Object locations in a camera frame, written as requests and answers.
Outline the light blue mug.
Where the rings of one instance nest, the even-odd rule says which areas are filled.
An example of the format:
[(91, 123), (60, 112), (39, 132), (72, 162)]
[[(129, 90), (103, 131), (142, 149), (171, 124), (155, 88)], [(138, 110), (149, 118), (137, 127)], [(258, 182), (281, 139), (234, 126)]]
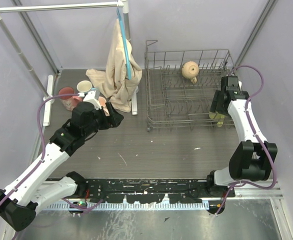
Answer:
[(79, 93), (84, 93), (84, 94), (87, 94), (90, 91), (96, 91), (96, 88), (93, 86), (93, 84), (89, 80), (80, 81), (77, 84), (76, 89)]

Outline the peach pink mug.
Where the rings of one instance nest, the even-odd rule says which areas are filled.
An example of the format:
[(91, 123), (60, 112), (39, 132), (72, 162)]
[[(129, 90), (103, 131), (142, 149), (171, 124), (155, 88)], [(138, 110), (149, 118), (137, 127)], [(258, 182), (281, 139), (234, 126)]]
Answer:
[(105, 115), (108, 117), (110, 115), (110, 113), (109, 113), (107, 106), (106, 106), (107, 100), (104, 97), (100, 96), (98, 98), (98, 101), (99, 101), (101, 107), (103, 108)]

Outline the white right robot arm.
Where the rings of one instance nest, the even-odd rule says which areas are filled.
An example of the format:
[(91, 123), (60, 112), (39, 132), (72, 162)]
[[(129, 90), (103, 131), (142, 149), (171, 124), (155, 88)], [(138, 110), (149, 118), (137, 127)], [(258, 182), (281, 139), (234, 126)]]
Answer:
[(209, 110), (209, 117), (222, 125), (230, 117), (235, 126), (239, 144), (228, 166), (213, 170), (206, 178), (206, 192), (219, 196), (232, 183), (255, 184), (269, 179), (278, 153), (275, 143), (262, 134), (252, 111), (250, 96), (241, 89), (237, 76), (223, 76)]

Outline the yellow-green mug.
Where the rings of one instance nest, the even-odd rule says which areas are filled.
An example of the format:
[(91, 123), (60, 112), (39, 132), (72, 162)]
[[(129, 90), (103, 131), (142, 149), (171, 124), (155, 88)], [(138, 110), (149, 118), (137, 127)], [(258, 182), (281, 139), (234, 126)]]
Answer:
[(209, 112), (209, 118), (213, 120), (217, 127), (222, 127), (224, 125), (225, 118), (227, 117), (224, 114), (218, 112)]

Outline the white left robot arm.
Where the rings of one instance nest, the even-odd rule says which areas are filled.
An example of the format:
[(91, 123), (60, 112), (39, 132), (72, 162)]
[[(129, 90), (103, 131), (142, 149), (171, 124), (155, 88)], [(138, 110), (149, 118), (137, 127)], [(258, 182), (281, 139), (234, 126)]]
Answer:
[(121, 124), (124, 116), (110, 102), (106, 103), (106, 108), (109, 115), (90, 102), (79, 103), (72, 110), (71, 117), (55, 131), (44, 152), (14, 182), (0, 189), (0, 216), (15, 231), (27, 228), (42, 209), (59, 199), (82, 198), (86, 194), (86, 180), (75, 171), (53, 185), (39, 187), (85, 144), (90, 135)]

